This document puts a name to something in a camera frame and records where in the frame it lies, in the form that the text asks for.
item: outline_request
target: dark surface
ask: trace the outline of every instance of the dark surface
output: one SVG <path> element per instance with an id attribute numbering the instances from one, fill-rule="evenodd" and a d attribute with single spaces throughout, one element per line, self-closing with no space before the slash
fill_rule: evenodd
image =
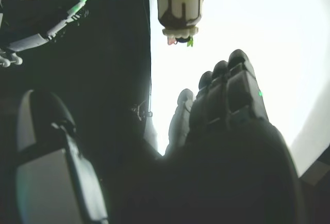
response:
<path id="1" fill-rule="evenodd" d="M 149 0 L 88 0 L 90 15 L 71 24 L 57 43 L 27 50 L 20 67 L 0 68 L 2 112 L 29 89 L 57 94 L 72 113 L 88 156 L 107 170 L 124 141 L 141 137 L 145 123 L 130 112 L 148 98 L 151 70 Z M 22 24 L 65 0 L 5 0 L 6 20 Z M 14 144 L 2 139 L 0 156 Z"/>

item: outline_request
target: white plastic part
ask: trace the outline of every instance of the white plastic part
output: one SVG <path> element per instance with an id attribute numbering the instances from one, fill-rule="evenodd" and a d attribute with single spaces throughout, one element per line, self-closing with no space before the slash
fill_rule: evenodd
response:
<path id="1" fill-rule="evenodd" d="M 23 63 L 23 59 L 19 57 L 16 53 L 10 55 L 12 63 L 15 65 L 21 65 Z"/>
<path id="2" fill-rule="evenodd" d="M 3 68 L 7 68 L 10 66 L 11 63 L 10 60 L 0 56 L 0 64 Z"/>

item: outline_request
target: bright light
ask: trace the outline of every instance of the bright light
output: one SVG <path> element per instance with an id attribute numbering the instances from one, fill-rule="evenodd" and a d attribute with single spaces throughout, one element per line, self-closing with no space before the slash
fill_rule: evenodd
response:
<path id="1" fill-rule="evenodd" d="M 235 49 L 249 56 L 270 121 L 292 144 L 327 79 L 329 19 L 321 0 L 204 0 L 194 46 L 167 45 L 151 0 L 152 111 L 159 152 L 180 92 Z"/>

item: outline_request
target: black fingertip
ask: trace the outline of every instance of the black fingertip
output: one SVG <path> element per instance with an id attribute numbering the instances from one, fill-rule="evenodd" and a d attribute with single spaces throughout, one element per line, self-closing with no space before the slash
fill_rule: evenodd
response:
<path id="1" fill-rule="evenodd" d="M 216 64 L 213 70 L 212 79 L 218 78 L 221 75 L 224 75 L 228 72 L 228 63 L 227 61 L 220 61 Z"/>
<path id="2" fill-rule="evenodd" d="M 231 53 L 228 60 L 228 68 L 232 69 L 239 63 L 244 63 L 245 61 L 249 61 L 248 56 L 242 50 L 235 50 Z"/>
<path id="3" fill-rule="evenodd" d="M 193 99 L 194 93 L 189 89 L 185 89 L 180 93 L 179 97 L 177 98 L 177 104 L 179 105 L 180 103 L 185 102 L 187 100 L 193 101 Z"/>
<path id="4" fill-rule="evenodd" d="M 208 86 L 209 84 L 211 84 L 211 82 L 212 82 L 212 72 L 207 71 L 202 75 L 202 77 L 200 79 L 200 83 L 198 85 L 199 90 Z"/>

